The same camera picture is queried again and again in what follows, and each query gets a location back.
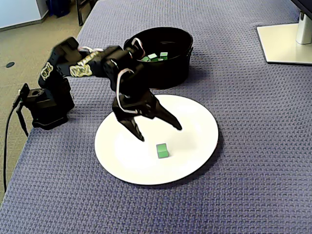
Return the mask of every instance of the table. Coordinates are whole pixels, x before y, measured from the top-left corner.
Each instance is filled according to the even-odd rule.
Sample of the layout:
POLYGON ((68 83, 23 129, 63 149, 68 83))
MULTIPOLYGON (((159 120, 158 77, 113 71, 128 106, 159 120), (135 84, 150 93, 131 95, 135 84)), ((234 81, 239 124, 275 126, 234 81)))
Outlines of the table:
POLYGON ((212 158, 145 187, 97 161, 94 138, 115 96, 105 78, 71 78, 75 108, 33 129, 0 210, 1 233, 311 233, 312 67, 267 64, 256 27, 296 22, 287 0, 104 0, 78 41, 123 45, 156 26, 194 37, 189 78, 155 94, 191 98, 218 122, 212 158))

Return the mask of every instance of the black container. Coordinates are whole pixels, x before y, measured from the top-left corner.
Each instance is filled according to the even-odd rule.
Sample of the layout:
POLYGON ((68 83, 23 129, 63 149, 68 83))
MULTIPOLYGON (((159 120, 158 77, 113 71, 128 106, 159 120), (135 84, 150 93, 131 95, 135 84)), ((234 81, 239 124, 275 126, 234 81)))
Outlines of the black container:
POLYGON ((151 28, 134 35, 124 44, 131 45, 133 38, 142 41, 145 56, 168 52, 168 59, 158 62, 143 62, 148 87, 168 89, 185 81, 189 74, 193 37, 179 28, 151 28))

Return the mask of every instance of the white monitor stand base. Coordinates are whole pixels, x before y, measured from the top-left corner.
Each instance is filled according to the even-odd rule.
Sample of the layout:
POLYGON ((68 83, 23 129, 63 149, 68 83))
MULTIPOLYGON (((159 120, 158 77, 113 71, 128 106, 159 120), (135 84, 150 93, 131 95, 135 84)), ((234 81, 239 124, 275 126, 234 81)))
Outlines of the white monitor stand base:
POLYGON ((312 65, 312 20, 306 15, 301 15, 299 23, 257 27, 257 30, 268 63, 312 65))

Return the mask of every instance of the green cube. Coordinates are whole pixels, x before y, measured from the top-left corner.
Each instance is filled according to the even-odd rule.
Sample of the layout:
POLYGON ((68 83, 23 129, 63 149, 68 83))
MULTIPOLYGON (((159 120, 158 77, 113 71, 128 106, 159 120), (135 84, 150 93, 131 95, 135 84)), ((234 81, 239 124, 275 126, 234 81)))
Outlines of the green cube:
POLYGON ((168 57, 168 52, 161 52, 160 53, 160 57, 163 58, 163 57, 168 57))
POLYGON ((156 54, 151 54, 147 56, 152 62, 157 62, 158 58, 156 54))
POLYGON ((141 59, 141 61, 143 61, 143 62, 149 62, 150 59, 149 59, 147 56, 145 56, 144 58, 141 59))
POLYGON ((166 143, 158 144, 156 147, 157 147, 158 158, 169 157, 166 143))
POLYGON ((169 154, 167 151, 158 152, 158 158, 165 158, 165 157, 169 157, 169 154))

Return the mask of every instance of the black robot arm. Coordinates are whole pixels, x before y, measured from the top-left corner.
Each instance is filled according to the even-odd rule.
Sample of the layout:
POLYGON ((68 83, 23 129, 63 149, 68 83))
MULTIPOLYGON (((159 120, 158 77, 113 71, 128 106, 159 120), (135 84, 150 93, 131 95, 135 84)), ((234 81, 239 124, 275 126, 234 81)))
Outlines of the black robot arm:
POLYGON ((147 86, 144 66, 139 62, 144 55, 138 39, 125 50, 120 46, 92 50, 80 48, 74 38, 68 38, 53 48, 40 73, 41 88, 27 91, 22 105, 31 111, 34 127, 54 128, 67 121, 66 114, 74 107, 70 85, 64 77, 96 76, 110 80, 111 89, 116 92, 116 118, 138 139, 144 141, 134 120, 139 115, 157 117, 181 130, 176 117, 161 106, 147 86))

